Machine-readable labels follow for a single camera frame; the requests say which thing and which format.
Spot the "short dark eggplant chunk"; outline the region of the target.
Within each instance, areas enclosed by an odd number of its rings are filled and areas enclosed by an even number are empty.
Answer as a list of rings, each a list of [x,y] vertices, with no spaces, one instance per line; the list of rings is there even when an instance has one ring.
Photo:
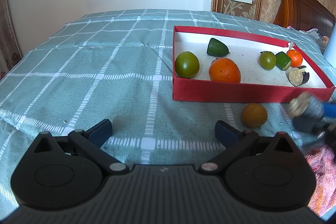
[[[292,68],[288,73],[288,80],[295,87],[306,84],[309,79],[310,73],[306,71],[306,66],[304,65]]]

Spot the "small orange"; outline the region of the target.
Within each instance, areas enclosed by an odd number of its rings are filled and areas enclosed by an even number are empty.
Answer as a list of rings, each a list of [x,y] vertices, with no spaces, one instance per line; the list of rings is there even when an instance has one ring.
[[[302,65],[303,57],[302,57],[302,54],[299,51],[288,50],[286,54],[291,59],[291,65],[290,66],[292,68],[297,68],[297,67],[300,67]]]

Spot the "cut cucumber piece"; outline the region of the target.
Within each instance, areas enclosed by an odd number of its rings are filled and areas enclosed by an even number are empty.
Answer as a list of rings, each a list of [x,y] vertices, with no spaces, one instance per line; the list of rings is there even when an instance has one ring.
[[[276,66],[281,71],[286,71],[291,66],[291,58],[285,52],[278,52],[275,57]]]

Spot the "large orange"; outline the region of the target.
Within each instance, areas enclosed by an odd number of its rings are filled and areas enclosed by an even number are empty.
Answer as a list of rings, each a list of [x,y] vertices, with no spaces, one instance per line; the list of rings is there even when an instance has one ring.
[[[238,66],[229,58],[215,59],[209,67],[211,81],[220,83],[237,84],[241,81],[241,73]]]

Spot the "green tomato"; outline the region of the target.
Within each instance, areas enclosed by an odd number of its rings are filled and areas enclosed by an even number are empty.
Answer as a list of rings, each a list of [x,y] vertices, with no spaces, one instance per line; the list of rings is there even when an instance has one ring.
[[[270,51],[263,51],[259,55],[259,64],[265,70],[272,70],[276,65],[276,56]]]
[[[191,79],[195,77],[200,68],[198,58],[190,51],[180,53],[174,63],[175,73],[179,77]]]

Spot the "green avocado-like fruit end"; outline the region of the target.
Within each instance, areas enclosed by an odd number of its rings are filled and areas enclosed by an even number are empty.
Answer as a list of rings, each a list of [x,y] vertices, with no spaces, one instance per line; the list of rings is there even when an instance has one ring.
[[[230,53],[228,47],[216,38],[210,38],[207,54],[213,57],[225,57]]]

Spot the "pink towel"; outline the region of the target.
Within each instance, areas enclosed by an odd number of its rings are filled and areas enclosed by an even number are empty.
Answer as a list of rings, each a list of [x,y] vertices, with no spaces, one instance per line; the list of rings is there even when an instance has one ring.
[[[316,188],[308,207],[319,217],[335,206],[334,153],[328,146],[312,149],[305,159],[316,178]]]

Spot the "red shallow cardboard tray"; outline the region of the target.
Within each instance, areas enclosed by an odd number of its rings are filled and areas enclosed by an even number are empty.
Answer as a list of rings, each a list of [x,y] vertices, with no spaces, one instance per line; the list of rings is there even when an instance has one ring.
[[[209,67],[214,57],[206,53],[210,39],[216,38],[229,49],[229,59],[239,68],[238,84],[216,83],[210,80]],[[173,74],[173,99],[191,102],[233,103],[287,103],[303,92],[314,94],[328,101],[335,86],[318,65],[306,54],[303,65],[310,74],[308,82],[300,87],[288,80],[288,71],[263,69],[258,64],[259,53],[286,51],[289,42],[267,36],[216,28],[175,26],[173,29],[172,58],[184,52],[192,52],[199,60],[200,69],[192,79]]]

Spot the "white electric kettle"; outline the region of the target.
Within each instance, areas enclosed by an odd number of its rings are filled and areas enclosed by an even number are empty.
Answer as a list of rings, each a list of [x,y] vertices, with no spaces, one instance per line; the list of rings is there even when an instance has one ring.
[[[323,57],[333,68],[336,68],[336,24],[334,25],[332,33],[329,37]]]

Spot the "green plaid bedsheet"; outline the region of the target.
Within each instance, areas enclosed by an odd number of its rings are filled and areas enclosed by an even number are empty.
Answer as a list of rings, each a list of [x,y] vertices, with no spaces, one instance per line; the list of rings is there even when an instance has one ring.
[[[240,103],[172,99],[173,28],[196,26],[295,42],[329,77],[323,46],[286,28],[209,11],[123,10],[85,15],[25,54],[1,79],[1,218],[18,203],[10,178],[41,131],[60,136],[113,125],[105,152],[127,165],[200,165],[223,149],[214,125],[242,129]]]

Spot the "wooden headboard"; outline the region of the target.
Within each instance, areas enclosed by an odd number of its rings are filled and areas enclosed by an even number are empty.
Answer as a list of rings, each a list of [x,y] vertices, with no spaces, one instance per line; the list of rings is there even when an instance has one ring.
[[[317,0],[281,0],[274,24],[296,30],[316,28],[322,36],[330,36],[335,16]]]

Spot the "patterned curtain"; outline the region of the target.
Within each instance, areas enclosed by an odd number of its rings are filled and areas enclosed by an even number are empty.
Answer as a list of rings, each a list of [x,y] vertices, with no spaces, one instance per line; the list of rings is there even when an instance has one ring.
[[[15,31],[13,28],[7,0],[0,0],[0,58],[1,79],[22,59]]]

